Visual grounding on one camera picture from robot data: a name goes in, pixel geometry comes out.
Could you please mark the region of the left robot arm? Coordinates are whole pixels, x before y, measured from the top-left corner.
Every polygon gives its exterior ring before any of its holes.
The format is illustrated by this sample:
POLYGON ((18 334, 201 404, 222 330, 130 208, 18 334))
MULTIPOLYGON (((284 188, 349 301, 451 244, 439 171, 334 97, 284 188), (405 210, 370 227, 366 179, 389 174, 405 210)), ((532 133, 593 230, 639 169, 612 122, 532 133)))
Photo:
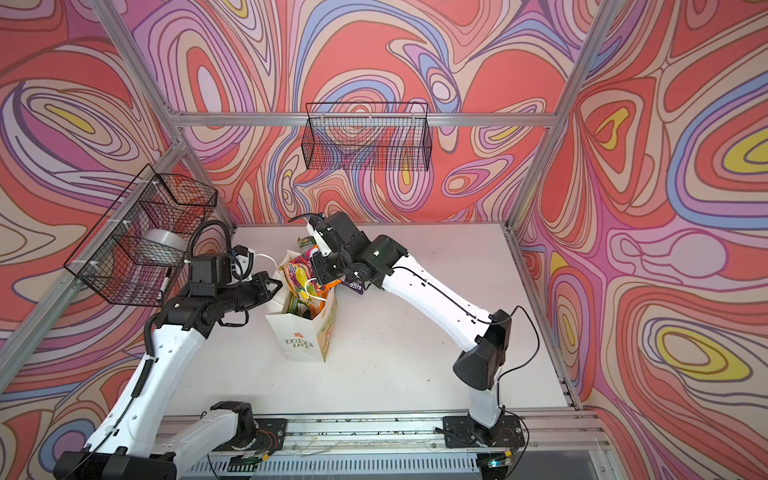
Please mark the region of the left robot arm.
POLYGON ((144 324, 144 355, 116 404, 77 452, 57 460, 57 479, 179 479, 220 446, 248 450, 259 428, 247 402, 219 401, 163 445, 156 437, 172 397, 215 327, 273 299, 280 281, 256 272, 253 250, 231 241, 220 220, 191 235, 187 283, 144 324))

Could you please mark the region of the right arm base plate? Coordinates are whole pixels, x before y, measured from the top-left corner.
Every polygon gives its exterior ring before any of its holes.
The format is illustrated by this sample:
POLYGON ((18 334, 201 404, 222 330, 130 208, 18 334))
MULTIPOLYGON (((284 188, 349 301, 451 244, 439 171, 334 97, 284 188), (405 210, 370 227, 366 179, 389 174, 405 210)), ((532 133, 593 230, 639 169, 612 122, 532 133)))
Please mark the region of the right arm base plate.
POLYGON ((442 434, 448 448, 508 448, 513 451, 526 444, 520 419, 502 414, 493 427, 485 427, 469 415, 445 416, 435 432, 442 434))

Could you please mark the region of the orange Fox's candy bag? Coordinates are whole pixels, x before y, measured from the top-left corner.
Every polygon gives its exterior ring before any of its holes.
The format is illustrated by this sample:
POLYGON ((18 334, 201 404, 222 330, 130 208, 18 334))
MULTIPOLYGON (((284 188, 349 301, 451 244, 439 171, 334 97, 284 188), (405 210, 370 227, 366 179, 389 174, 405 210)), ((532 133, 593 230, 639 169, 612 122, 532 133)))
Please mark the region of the orange Fox's candy bag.
POLYGON ((316 274, 311 260, 320 253, 317 246, 302 253, 287 251, 286 259, 280 266, 280 271, 287 281, 291 295, 300 304, 301 314, 306 318, 314 318, 322 312, 330 293, 340 281, 322 284, 316 274))

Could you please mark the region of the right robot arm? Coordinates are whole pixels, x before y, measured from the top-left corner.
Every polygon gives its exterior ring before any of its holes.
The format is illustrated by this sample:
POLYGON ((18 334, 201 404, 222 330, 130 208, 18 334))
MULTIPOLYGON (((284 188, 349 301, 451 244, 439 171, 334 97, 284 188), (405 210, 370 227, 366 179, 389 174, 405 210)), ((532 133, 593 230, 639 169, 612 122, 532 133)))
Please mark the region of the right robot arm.
POLYGON ((490 429, 502 416, 497 380, 506 361, 511 315, 472 304, 427 272, 405 247, 387 235, 363 233, 342 242, 333 232, 311 234, 319 251, 311 261, 319 281, 357 280, 409 303, 460 348, 454 374, 470 389, 469 417, 490 429))

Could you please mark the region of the white paper bag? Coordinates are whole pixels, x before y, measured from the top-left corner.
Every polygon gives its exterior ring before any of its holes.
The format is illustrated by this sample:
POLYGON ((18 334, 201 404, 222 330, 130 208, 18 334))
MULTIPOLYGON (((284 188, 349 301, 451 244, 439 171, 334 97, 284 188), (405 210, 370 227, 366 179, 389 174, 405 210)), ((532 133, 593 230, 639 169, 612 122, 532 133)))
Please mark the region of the white paper bag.
POLYGON ((282 281, 282 289, 267 303, 267 319, 285 356, 295 362, 324 363, 327 360, 334 334, 337 301, 334 289, 324 309, 314 318, 301 314, 300 304, 291 295, 287 281, 280 271, 276 278, 282 281))

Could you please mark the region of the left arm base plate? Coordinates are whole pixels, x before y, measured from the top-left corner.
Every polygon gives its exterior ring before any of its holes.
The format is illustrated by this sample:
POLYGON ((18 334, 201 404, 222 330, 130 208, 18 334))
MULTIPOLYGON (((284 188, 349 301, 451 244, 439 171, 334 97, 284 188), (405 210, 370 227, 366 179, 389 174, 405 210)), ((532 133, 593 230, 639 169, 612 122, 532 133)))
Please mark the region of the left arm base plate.
POLYGON ((254 427, 246 429, 228 443, 232 450, 273 454, 283 449, 288 421, 285 418, 257 418, 254 427))

